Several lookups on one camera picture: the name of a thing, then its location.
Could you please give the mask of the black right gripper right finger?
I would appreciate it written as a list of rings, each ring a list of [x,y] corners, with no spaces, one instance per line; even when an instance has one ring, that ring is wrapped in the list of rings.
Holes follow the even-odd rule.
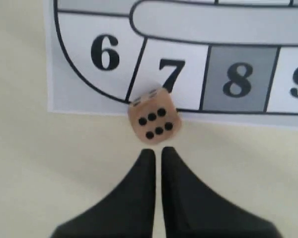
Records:
[[[161,194],[168,238],[280,238],[276,226],[229,202],[202,182],[175,148],[161,153]]]

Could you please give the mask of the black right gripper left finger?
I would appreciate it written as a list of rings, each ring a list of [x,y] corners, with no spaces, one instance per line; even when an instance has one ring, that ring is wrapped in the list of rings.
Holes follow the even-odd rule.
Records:
[[[123,180],[100,202],[59,225],[54,238],[150,238],[153,233],[156,159],[143,149]]]

